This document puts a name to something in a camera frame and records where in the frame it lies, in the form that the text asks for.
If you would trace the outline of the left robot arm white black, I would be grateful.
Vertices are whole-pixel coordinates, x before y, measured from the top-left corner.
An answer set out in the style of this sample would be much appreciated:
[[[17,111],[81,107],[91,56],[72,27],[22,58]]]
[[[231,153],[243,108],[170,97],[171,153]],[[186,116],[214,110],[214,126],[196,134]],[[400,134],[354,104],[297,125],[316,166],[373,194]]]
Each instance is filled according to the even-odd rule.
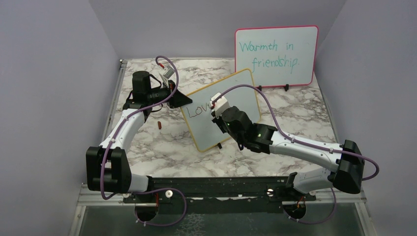
[[[132,90],[123,107],[116,127],[97,147],[86,152],[87,185],[91,191],[112,194],[136,193],[143,202],[153,199],[155,189],[149,185],[150,177],[132,174],[127,152],[134,136],[145,124],[154,106],[167,104],[171,109],[192,103],[192,99],[181,93],[177,83],[171,80],[174,69],[160,70],[159,86],[151,87],[155,76],[147,71],[132,75]]]

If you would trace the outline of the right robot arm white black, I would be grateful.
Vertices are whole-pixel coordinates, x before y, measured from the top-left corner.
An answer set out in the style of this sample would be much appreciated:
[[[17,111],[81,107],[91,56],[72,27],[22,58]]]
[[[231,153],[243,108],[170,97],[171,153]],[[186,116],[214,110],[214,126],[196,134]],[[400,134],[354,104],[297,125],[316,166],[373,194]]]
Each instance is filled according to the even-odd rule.
[[[237,142],[239,150],[282,154],[320,166],[313,171],[289,175],[284,195],[290,200],[331,187],[349,194],[361,191],[364,161],[359,159],[361,152],[351,140],[345,140],[343,144],[320,144],[308,139],[298,141],[294,135],[286,138],[276,127],[253,123],[236,106],[222,113],[212,110],[211,118],[223,133],[228,133]]]

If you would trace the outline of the yellow framed whiteboard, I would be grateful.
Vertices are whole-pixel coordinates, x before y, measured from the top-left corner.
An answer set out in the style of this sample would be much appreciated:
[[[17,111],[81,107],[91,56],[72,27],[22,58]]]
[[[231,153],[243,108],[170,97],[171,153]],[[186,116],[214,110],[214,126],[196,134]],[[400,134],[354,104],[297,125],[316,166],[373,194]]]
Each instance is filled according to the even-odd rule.
[[[199,152],[205,152],[231,138],[229,134],[222,133],[211,121],[211,98],[240,84],[255,85],[250,69],[243,69],[187,94],[187,97],[192,99],[192,103],[182,106],[181,112]],[[252,122],[261,121],[257,92],[254,89],[236,88],[228,92],[225,98],[230,106],[237,106],[241,111],[246,112]]]

